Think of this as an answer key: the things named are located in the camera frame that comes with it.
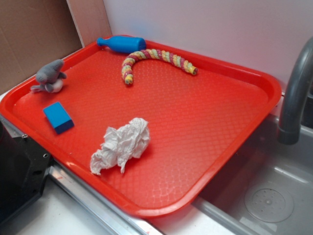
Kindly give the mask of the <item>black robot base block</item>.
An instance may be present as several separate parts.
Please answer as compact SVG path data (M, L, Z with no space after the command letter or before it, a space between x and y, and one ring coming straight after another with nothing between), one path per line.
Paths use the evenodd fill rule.
M31 137L12 137L0 125L1 225L42 196L51 162L51 154Z

